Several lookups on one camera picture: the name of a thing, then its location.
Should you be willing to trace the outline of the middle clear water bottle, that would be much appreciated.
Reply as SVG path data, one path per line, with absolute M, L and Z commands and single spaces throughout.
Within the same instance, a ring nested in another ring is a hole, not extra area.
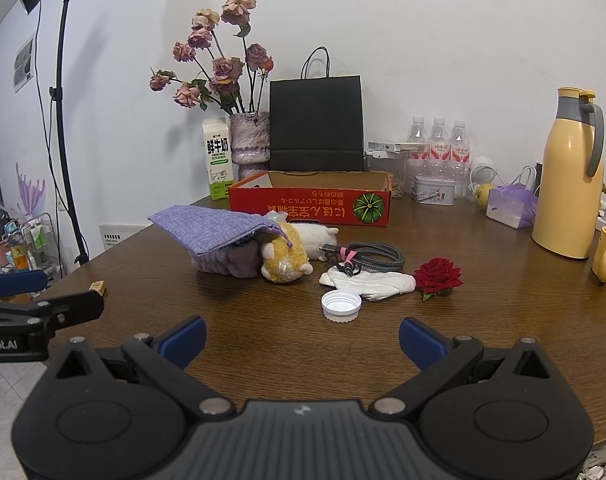
M 434 118 L 429 142 L 430 174 L 434 178 L 445 179 L 452 146 L 450 145 L 444 118 Z

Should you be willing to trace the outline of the white green milk carton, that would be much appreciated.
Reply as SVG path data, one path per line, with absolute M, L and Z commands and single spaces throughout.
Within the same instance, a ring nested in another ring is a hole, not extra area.
M 202 134 L 210 197 L 212 200 L 224 200 L 228 197 L 228 188 L 234 183 L 227 121 L 225 118 L 205 119 Z

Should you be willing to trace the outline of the red orange cardboard box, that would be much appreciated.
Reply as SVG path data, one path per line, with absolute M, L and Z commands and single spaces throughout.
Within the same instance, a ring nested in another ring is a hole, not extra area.
M 387 226 L 392 182 L 384 171 L 263 171 L 228 188 L 229 207 L 290 221 Z

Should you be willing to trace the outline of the white wall socket panel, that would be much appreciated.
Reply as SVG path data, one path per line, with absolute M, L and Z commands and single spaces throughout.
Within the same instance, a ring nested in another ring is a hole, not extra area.
M 146 228 L 146 224 L 100 224 L 103 249 L 108 250 Z

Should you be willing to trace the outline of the right clear water bottle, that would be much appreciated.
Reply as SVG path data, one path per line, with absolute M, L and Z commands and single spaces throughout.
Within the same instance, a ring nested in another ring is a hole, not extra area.
M 456 120 L 450 136 L 450 166 L 455 180 L 455 198 L 465 198 L 469 185 L 471 145 L 466 123 Z

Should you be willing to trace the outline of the black paper shopping bag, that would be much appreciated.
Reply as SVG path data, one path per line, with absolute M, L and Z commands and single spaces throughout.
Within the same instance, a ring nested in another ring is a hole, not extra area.
M 318 47 L 296 79 L 274 80 L 269 90 L 269 168 L 277 171 L 361 171 L 365 168 L 364 120 L 358 75 L 310 78 Z

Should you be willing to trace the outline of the clear plastic food container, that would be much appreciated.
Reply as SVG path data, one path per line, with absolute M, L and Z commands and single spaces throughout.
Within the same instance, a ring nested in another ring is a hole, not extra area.
M 390 176 L 392 197 L 402 198 L 406 188 L 406 159 L 381 150 L 367 150 L 366 159 L 370 171 L 384 171 Z

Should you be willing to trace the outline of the white plastic bottle cap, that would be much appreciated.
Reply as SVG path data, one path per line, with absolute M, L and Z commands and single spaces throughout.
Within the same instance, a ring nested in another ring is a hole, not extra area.
M 324 317 L 333 323 L 349 323 L 358 318 L 361 298 L 344 290 L 332 290 L 320 299 Z

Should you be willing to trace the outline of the clear water bottle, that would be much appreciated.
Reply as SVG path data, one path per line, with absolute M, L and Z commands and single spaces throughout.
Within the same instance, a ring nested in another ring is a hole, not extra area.
M 434 178 L 445 179 L 452 146 L 450 145 L 444 118 L 434 118 L 429 142 L 430 174 Z
M 416 177 L 425 175 L 429 161 L 429 139 L 425 129 L 424 118 L 414 116 L 407 136 L 410 154 L 407 160 L 408 190 L 411 195 L 416 192 Z
M 471 145 L 466 123 L 456 120 L 450 136 L 450 166 L 455 180 L 455 198 L 465 198 L 469 185 Z

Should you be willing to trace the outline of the dried pink rose bouquet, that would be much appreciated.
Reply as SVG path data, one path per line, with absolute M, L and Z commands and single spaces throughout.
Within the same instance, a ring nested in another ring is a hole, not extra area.
M 218 11 L 196 11 L 187 39 L 177 41 L 172 49 L 173 60 L 195 65 L 196 74 L 181 78 L 172 70 L 151 70 L 150 90 L 172 88 L 173 101 L 188 110 L 207 110 L 216 105 L 228 115 L 260 114 L 266 81 L 275 63 L 265 47 L 248 41 L 256 6 L 257 0 L 226 0 Z M 217 33 L 222 25 L 236 30 L 234 36 L 241 41 L 240 54 L 233 55 L 222 48 Z

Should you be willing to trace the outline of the fluffy lilac headband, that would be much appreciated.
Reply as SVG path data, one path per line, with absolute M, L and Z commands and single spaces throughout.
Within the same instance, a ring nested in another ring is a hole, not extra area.
M 233 278 L 256 278 L 262 256 L 260 245 L 250 240 L 244 245 L 227 245 L 202 255 L 190 255 L 197 271 L 228 275 Z

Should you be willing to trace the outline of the white cloth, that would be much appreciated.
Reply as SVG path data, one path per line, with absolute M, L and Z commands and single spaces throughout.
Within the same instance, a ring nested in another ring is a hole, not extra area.
M 399 272 L 361 270 L 349 276 L 336 266 L 320 275 L 319 284 L 361 296 L 367 301 L 382 301 L 397 295 L 410 294 L 417 282 L 412 275 Z

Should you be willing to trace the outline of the small white desk fan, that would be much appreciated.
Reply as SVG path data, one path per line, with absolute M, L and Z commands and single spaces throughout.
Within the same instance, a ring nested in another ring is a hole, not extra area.
M 473 185 L 493 183 L 497 177 L 497 170 L 493 159 L 488 156 L 476 156 L 471 162 L 470 183 Z

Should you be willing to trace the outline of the orange white plush hamster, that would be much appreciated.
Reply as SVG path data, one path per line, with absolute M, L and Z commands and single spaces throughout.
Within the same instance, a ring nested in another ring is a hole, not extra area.
M 319 223 L 280 222 L 283 233 L 260 248 L 260 273 L 271 283 L 291 283 L 312 273 L 313 261 L 325 262 L 324 245 L 336 245 L 339 229 Z

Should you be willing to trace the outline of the yellow green pear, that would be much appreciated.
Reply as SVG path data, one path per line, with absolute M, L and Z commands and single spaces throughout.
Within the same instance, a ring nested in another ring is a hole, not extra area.
M 489 193 L 493 188 L 496 188 L 496 185 L 493 183 L 479 184 L 474 191 L 474 202 L 477 203 L 478 206 L 486 208 L 489 201 Z

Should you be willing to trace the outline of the purple gift bag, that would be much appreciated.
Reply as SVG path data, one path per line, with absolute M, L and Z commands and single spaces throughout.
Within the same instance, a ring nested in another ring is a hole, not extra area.
M 538 206 L 535 179 L 536 169 L 526 166 L 511 183 L 492 188 L 488 193 L 486 217 L 516 230 L 534 226 Z

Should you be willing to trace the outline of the yellow thermos jug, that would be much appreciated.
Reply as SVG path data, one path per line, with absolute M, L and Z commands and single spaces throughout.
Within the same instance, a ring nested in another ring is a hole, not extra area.
M 605 137 L 595 92 L 559 88 L 532 231 L 542 248 L 571 259 L 589 256 L 603 186 Z

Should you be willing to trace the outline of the purple woven drawstring pouch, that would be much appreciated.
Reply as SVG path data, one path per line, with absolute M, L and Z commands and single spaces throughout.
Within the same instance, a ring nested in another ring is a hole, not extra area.
M 195 256 L 236 244 L 257 232 L 282 236 L 286 246 L 293 246 L 286 231 L 275 220 L 260 214 L 175 205 L 152 214 L 149 220 Z

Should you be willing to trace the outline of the left clear water bottle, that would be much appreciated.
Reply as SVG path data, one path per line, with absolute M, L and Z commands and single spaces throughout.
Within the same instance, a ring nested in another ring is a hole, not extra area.
M 411 195 L 416 192 L 416 177 L 425 175 L 429 161 L 429 139 L 425 129 L 424 118 L 414 116 L 407 136 L 410 154 L 407 160 L 408 190 Z

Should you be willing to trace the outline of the white floral tin box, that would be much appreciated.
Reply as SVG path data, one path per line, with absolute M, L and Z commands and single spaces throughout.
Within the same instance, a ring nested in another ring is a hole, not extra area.
M 448 179 L 415 176 L 412 198 L 422 205 L 452 206 L 455 182 Z

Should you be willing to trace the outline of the small wooden block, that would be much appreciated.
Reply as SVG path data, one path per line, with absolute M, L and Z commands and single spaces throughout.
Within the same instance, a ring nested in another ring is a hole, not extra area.
M 93 292 L 97 292 L 100 296 L 103 296 L 105 293 L 105 282 L 104 281 L 95 281 L 92 282 L 89 286 L 89 289 Z

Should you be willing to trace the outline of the red artificial rose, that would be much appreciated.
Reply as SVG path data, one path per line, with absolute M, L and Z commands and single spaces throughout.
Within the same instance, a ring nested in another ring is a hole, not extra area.
M 455 263 L 445 258 L 433 258 L 414 271 L 416 291 L 422 300 L 444 297 L 463 284 L 461 270 Z

